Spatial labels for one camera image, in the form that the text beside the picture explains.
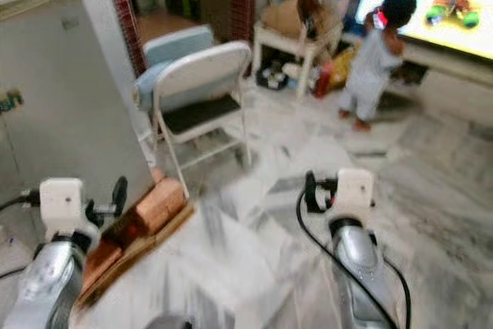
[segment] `toddler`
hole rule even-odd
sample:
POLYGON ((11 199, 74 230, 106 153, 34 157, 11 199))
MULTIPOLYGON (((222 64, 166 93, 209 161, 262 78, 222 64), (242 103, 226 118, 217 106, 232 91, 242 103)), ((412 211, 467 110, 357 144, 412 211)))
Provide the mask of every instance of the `toddler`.
POLYGON ((416 0, 384 0, 381 7, 367 14, 364 25, 368 36, 352 63, 339 102, 340 118, 355 111, 355 130, 370 130, 369 121, 374 118, 390 72, 402 63, 404 43, 397 30, 409 22, 415 10, 416 0), (383 30, 374 26, 373 17, 378 13, 386 22, 383 30))

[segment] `toy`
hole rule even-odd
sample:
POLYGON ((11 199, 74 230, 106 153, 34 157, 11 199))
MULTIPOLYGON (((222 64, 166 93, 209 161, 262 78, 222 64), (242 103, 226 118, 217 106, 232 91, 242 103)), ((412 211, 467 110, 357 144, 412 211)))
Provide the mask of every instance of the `toy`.
POLYGON ((425 16, 430 25, 449 17, 460 19, 463 26, 472 29, 479 24, 479 7, 472 0, 434 0, 425 16))

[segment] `marble floor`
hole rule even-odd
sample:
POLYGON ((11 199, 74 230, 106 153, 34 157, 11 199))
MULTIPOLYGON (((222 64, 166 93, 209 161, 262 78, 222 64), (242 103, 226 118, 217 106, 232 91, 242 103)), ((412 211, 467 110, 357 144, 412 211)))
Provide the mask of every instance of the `marble floor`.
MULTIPOLYGON (((330 261, 301 233, 294 207, 306 171, 333 176, 343 166, 375 173, 377 205, 361 218, 410 285, 412 327, 493 326, 487 133, 414 109, 355 133, 337 118, 337 94, 297 102, 289 89, 248 85, 246 107, 253 165, 230 150, 187 169, 197 214, 77 315, 73 327, 115 327, 115 310, 124 313, 118 327, 135 329, 163 311, 195 317, 196 327, 341 327, 330 261)), ((181 146, 178 156, 240 134, 240 122, 231 121, 181 146)), ((165 145, 158 162, 173 175, 165 145)), ((328 218, 307 216, 327 242, 328 218)), ((403 323, 397 285, 394 293, 403 323)))

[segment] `folding chair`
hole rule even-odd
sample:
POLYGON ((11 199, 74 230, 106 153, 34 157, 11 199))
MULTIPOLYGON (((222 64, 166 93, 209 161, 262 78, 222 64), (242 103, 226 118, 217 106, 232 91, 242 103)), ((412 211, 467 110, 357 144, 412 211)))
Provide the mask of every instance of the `folding chair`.
POLYGON ((240 116, 247 162, 251 164, 240 87, 250 58, 250 47, 245 42, 228 42, 177 59, 156 78, 153 88, 153 130, 157 141, 158 127, 161 129, 187 198, 189 190, 182 170, 242 140, 233 140, 183 164, 176 157, 174 144, 195 139, 240 116), (238 100, 230 94, 234 89, 238 92, 238 100))

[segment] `white stool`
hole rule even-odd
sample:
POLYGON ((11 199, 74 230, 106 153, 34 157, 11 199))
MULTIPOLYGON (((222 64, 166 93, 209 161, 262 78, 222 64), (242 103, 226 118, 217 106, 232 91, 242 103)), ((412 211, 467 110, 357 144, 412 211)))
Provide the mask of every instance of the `white stool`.
POLYGON ((307 91, 308 76, 315 57, 328 45, 330 46, 330 54, 333 55, 335 53, 342 35, 343 26, 342 23, 338 23, 331 30, 317 38, 317 40, 312 41, 307 39, 303 47, 301 47, 299 39, 284 36, 275 30, 265 27, 262 25, 262 22, 257 22, 253 28, 255 31, 253 40, 253 72, 256 72, 262 63, 262 45, 267 45, 271 48, 304 58, 300 78, 298 79, 297 98, 299 99, 307 91))

